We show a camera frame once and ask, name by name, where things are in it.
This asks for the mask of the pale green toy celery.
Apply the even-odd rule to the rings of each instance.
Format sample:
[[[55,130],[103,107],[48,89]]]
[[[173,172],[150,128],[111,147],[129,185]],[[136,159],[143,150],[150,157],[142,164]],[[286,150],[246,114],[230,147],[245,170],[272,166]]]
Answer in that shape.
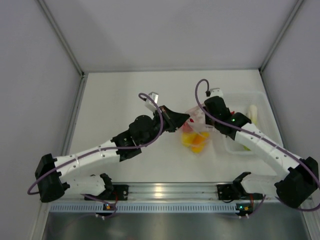
[[[258,108],[255,105],[250,105],[247,111],[247,117],[255,125],[258,123]]]

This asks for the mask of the green toy pepper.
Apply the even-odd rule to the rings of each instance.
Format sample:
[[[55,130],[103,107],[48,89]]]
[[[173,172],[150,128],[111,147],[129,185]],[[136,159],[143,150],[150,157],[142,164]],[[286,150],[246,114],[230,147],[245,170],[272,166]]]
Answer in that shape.
[[[247,146],[245,146],[245,145],[243,146],[243,148],[244,148],[245,151],[251,151],[251,150],[250,150]]]

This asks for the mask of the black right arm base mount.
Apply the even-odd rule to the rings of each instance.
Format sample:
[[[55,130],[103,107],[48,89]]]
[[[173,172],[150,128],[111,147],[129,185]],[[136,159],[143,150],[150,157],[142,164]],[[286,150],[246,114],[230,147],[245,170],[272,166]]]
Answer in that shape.
[[[250,194],[247,193],[242,186],[242,181],[245,177],[250,175],[251,172],[243,172],[239,176],[237,176],[232,183],[221,183],[218,184],[217,194],[218,199],[224,202],[232,202],[235,200],[249,200]]]

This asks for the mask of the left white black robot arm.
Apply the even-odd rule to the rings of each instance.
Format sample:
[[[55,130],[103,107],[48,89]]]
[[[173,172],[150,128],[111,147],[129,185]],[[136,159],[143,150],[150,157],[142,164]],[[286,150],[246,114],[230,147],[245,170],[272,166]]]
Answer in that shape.
[[[190,118],[160,106],[153,116],[140,115],[128,130],[91,149],[65,156],[43,155],[35,170],[35,186],[40,201],[50,203],[63,196],[83,195],[87,199],[107,200],[114,191],[105,172],[109,164],[118,164],[142,153],[164,132],[174,133]]]

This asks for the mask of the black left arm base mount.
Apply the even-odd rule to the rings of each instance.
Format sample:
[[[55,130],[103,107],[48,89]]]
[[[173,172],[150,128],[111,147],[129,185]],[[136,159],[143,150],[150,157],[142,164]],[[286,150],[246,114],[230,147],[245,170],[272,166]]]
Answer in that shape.
[[[100,193],[98,196],[90,195],[98,200],[104,201],[126,201],[128,199],[129,186],[127,184],[114,184],[113,186],[107,186],[106,190]]]

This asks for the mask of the clear polka dot zip bag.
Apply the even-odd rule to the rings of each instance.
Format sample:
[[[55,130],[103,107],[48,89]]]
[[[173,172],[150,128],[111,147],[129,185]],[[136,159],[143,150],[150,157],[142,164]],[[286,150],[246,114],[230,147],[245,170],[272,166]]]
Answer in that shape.
[[[199,106],[195,106],[187,110],[185,113],[189,114],[190,118],[194,120],[194,124],[193,124],[194,133],[200,134],[202,132],[207,132],[210,134],[209,138],[205,141],[205,143],[201,144],[201,145],[204,145],[204,149],[203,149],[204,151],[207,145],[209,144],[209,142],[211,141],[213,134],[216,132],[216,129],[212,125],[206,124],[206,115]],[[180,141],[181,141],[181,137],[183,133],[182,127],[179,129],[179,132],[180,132]],[[184,147],[188,148],[191,151],[191,146],[184,146]]]

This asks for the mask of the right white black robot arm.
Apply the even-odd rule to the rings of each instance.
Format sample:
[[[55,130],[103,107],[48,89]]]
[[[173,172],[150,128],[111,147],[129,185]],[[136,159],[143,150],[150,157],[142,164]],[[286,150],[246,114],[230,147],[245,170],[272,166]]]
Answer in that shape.
[[[318,162],[303,159],[263,134],[240,112],[231,113],[220,96],[205,100],[206,116],[223,135],[247,147],[270,166],[275,175],[243,172],[232,182],[233,192],[240,199],[250,194],[270,195],[291,208],[298,208],[320,185]]]

